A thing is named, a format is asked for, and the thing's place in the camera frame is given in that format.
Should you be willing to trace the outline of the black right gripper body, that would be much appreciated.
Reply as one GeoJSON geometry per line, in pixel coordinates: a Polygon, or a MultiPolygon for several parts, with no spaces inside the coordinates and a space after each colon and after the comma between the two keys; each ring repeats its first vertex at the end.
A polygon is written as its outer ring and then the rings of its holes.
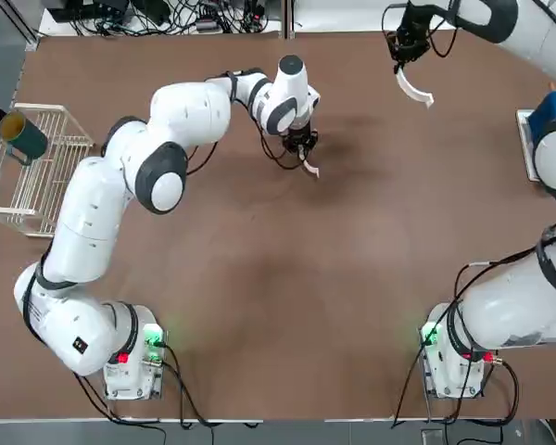
{"type": "Polygon", "coordinates": [[[428,34],[433,16],[432,6],[417,5],[408,1],[396,30],[398,44],[401,47],[428,46],[428,34]]]}

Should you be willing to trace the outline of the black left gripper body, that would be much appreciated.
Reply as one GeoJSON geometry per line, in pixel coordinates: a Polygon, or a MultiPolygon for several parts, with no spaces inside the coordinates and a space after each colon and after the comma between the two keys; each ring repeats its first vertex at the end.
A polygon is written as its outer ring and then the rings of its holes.
{"type": "Polygon", "coordinates": [[[282,145],[284,146],[286,143],[301,144],[303,140],[311,135],[317,135],[319,137],[318,131],[312,130],[309,124],[299,129],[288,129],[286,133],[282,135],[282,145]]]}

